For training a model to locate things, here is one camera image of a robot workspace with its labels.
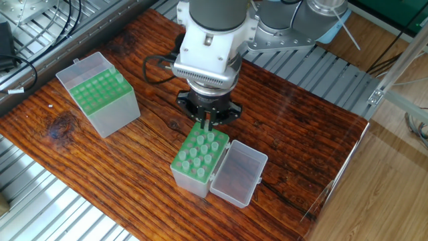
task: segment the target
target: black cable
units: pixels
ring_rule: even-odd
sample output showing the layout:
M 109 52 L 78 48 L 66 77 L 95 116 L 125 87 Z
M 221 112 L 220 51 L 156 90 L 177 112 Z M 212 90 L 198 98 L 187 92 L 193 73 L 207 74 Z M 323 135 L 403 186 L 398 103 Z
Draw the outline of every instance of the black cable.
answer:
M 174 60 L 170 60 L 170 59 L 166 58 L 165 56 L 160 56 L 160 55 L 147 56 L 144 59 L 143 63 L 142 63 L 142 77 L 144 78 L 144 81 L 146 83 L 153 84 L 153 85 L 155 85 L 155 84 L 163 84 L 163 83 L 166 83 L 166 82 L 171 81 L 171 80 L 173 80 L 173 79 L 176 78 L 175 75 L 172 75 L 171 77 L 169 77 L 169 78 L 167 78 L 165 80 L 161 80 L 161 81 L 151 81 L 151 80 L 149 80 L 147 78 L 147 73 L 146 73 L 146 65 L 147 65 L 147 62 L 149 60 L 158 60 L 157 66 L 161 67 L 161 68 L 166 68 L 166 66 L 162 65 L 162 62 L 174 63 Z
M 286 1 L 286 0 L 281 0 L 281 3 L 283 3 L 283 4 L 286 4 L 286 5 L 293 5 L 293 4 L 296 4 L 296 3 L 299 3 L 299 2 L 301 2 L 302 0 L 293 0 L 293 1 Z
M 376 74 L 376 73 L 379 73 L 379 72 L 382 72 L 382 71 L 385 71 L 386 69 L 389 69 L 389 68 L 391 68 L 392 66 L 393 66 L 393 64 L 400 58 L 400 56 L 401 56 L 401 54 L 402 53 L 400 53 L 400 54 L 397 54 L 396 56 L 394 56 L 394 57 L 392 57 L 392 58 L 390 58 L 390 59 L 388 59 L 388 60 L 385 60 L 384 62 L 382 62 L 382 63 L 380 63 L 380 64 L 377 64 L 376 66 L 375 66 L 375 68 L 373 68 L 371 71 L 369 71 L 368 73 L 371 75 L 371 74 Z
M 49 51 L 51 51 L 52 49 L 54 49 L 57 45 L 61 44 L 62 42 L 64 42 L 67 38 L 70 37 L 70 34 L 75 30 L 77 23 L 80 20 L 80 16 L 81 16 L 81 12 L 82 12 L 82 1 L 79 0 L 79 14 L 78 14 L 78 18 L 76 20 L 76 23 L 73 25 L 72 29 L 70 30 L 70 32 L 68 33 L 68 35 L 64 38 L 62 38 L 59 42 L 57 42 L 59 40 L 59 38 L 61 37 L 61 35 L 66 31 L 67 26 L 70 24 L 70 20 L 72 17 L 72 2 L 71 0 L 69 0 L 69 12 L 68 12 L 68 17 L 67 17 L 67 21 L 66 24 L 64 25 L 64 27 L 61 30 L 61 33 L 57 36 L 55 42 L 48 48 L 45 50 L 44 53 L 40 54 L 38 57 L 36 57 L 34 60 L 30 61 L 31 64 L 34 64 L 36 61 L 38 61 L 41 57 L 45 56 L 45 54 L 47 54 Z M 22 71 L 23 69 L 25 69 L 26 67 L 22 67 L 21 69 L 19 69 L 18 71 L 16 71 L 15 73 L 13 73 L 12 75 L 10 75 L 9 77 L 7 77 L 4 81 L 2 81 L 0 83 L 0 85 L 6 83 L 6 81 L 12 79 L 14 76 L 16 76 L 18 73 L 20 73 L 20 71 Z
M 34 81 L 33 81 L 33 83 L 29 87 L 24 88 L 23 91 L 26 92 L 28 90 L 31 90 L 35 86 L 35 84 L 37 83 L 38 77 L 37 77 L 37 70 L 34 68 L 33 64 L 31 64 L 30 62 L 28 62 L 26 59 L 23 59 L 23 58 L 18 57 L 18 56 L 10 56 L 10 55 L 6 55 L 6 54 L 0 54 L 0 58 L 14 58 L 16 60 L 21 60 L 22 62 L 26 63 L 31 69 L 33 69 L 33 72 L 34 72 Z M 2 94 L 9 94 L 9 91 L 8 90 L 0 90 L 0 93 L 2 93 Z
M 373 62 L 372 66 L 367 70 L 367 72 L 370 72 L 374 66 L 385 56 L 385 54 L 392 48 L 392 46 L 399 40 L 399 38 L 402 36 L 402 34 L 406 31 L 407 28 L 413 23 L 413 21 L 423 12 L 423 10 L 428 6 L 428 2 L 424 4 L 424 6 L 410 19 L 410 21 L 407 23 L 407 25 L 400 31 L 400 33 L 396 36 L 396 38 L 393 40 L 393 42 L 386 48 L 386 50 L 377 58 L 376 61 Z

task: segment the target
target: white cable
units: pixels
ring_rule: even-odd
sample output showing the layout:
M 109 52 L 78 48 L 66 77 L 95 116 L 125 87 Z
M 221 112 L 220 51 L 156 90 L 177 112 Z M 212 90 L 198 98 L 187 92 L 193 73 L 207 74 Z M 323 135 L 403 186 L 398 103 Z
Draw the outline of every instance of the white cable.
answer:
M 25 2 L 24 2 L 24 6 L 22 7 L 22 12 L 21 12 L 21 14 L 19 16 L 19 20 L 18 20 L 18 23 L 15 26 L 15 29 L 12 31 L 12 35 L 15 33 L 16 29 L 18 28 L 19 24 L 21 23 L 21 19 L 22 19 L 22 16 L 24 15 L 24 11 L 25 11 L 25 5 L 27 5 L 27 0 L 25 0 Z
M 59 11 L 59 10 L 60 10 L 60 0 L 58 0 L 58 2 L 57 2 L 57 4 L 56 4 L 56 11 L 55 11 L 55 14 L 53 15 L 53 17 L 52 17 L 51 21 L 46 25 L 46 27 L 44 27 L 44 28 L 40 31 L 40 33 L 38 33 L 38 34 L 34 37 L 34 39 L 37 39 L 38 37 L 40 37 L 43 33 L 45 33 L 45 32 L 47 31 L 47 29 L 49 29 L 49 28 L 52 26 L 52 24 L 54 24 L 54 19 L 58 16 L 58 11 Z M 30 44 L 32 44 L 32 43 L 33 43 L 33 42 L 32 42 L 32 41 L 30 41 L 30 42 L 28 42 L 28 43 L 24 44 L 24 46 L 20 47 L 20 48 L 16 51 L 16 54 L 21 53 L 21 51 L 22 51 L 23 49 L 25 49 L 28 45 L 30 45 Z
M 250 0 L 251 5 L 253 5 L 253 8 L 255 11 L 259 11 L 259 9 L 257 8 L 257 5 L 254 3 L 254 0 Z
M 350 37 L 350 39 L 354 42 L 355 47 L 358 50 L 361 50 L 360 46 L 357 44 L 357 42 L 355 41 L 354 37 L 352 36 L 352 34 L 350 34 L 348 28 L 345 26 L 345 23 L 342 21 L 342 19 L 339 17 L 339 14 L 337 14 L 336 10 L 334 10 L 334 7 L 331 8 L 331 10 L 333 11 L 333 13 L 335 14 L 335 16 L 337 17 L 337 19 L 339 19 L 339 22 L 342 24 L 343 28 L 345 29 L 345 31 L 347 32 L 348 36 Z

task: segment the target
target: wood grain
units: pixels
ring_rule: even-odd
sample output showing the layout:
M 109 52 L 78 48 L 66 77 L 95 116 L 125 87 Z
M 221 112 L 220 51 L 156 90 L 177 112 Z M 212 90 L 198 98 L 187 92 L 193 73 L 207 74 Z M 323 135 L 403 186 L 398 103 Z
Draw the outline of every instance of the wood grain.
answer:
M 175 104 L 189 87 L 181 79 L 150 86 L 140 76 L 142 60 L 168 53 L 181 31 L 150 10 L 95 50 L 131 83 L 141 111 L 108 138 L 57 80 L 2 118 L 0 133 L 142 240 L 303 240 L 319 215 L 308 210 L 367 122 L 244 62 L 232 94 L 243 115 L 219 130 L 268 155 L 262 184 L 244 209 L 180 189 L 169 165 L 193 126 Z M 170 74 L 148 69 L 154 80 Z
M 328 49 L 351 64 L 368 68 L 395 36 L 352 15 L 346 25 L 366 47 L 361 52 L 354 49 L 341 31 Z M 407 46 L 399 40 L 384 60 Z M 428 55 L 417 58 L 398 82 L 427 77 L 427 66 Z M 417 106 L 427 107 L 428 81 L 394 86 L 393 90 Z M 309 240 L 428 240 L 428 150 L 409 132 L 403 117 L 404 111 L 390 102 L 380 105 Z

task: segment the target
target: metal bracket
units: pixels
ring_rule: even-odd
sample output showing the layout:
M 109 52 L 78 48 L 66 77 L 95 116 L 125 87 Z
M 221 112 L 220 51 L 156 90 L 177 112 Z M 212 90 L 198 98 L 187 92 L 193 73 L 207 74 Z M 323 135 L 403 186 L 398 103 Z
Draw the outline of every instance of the metal bracket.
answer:
M 278 52 L 284 50 L 303 50 L 312 48 L 315 41 L 292 28 L 270 32 L 262 22 L 257 27 L 254 42 L 248 43 L 252 52 Z
M 374 90 L 372 95 L 370 95 L 370 98 L 368 98 L 367 104 L 377 106 L 381 102 L 381 100 L 383 99 L 384 95 L 385 95 L 385 93 L 382 90 L 380 90 L 380 89 Z
M 53 7 L 55 0 L 0 0 L 0 13 L 15 24 L 25 24 Z

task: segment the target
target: robotic arm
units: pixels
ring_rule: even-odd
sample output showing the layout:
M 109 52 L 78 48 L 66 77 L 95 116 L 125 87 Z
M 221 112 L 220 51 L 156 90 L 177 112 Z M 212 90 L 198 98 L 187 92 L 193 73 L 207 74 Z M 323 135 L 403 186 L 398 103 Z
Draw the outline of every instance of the robotic arm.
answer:
M 248 0 L 190 0 L 177 5 L 177 22 L 186 27 L 171 69 L 187 79 L 190 91 L 180 91 L 177 104 L 209 129 L 241 116 L 231 101 L 242 64 L 237 49 L 278 52 L 311 48 L 316 39 L 332 40 L 341 25 L 346 0 L 264 0 L 254 18 Z
M 239 118 L 242 108 L 230 99 L 242 64 L 237 49 L 254 39 L 258 24 L 247 0 L 180 2 L 177 21 L 186 35 L 172 71 L 191 87 L 179 93 L 177 104 L 202 127 L 208 120 L 210 130 Z

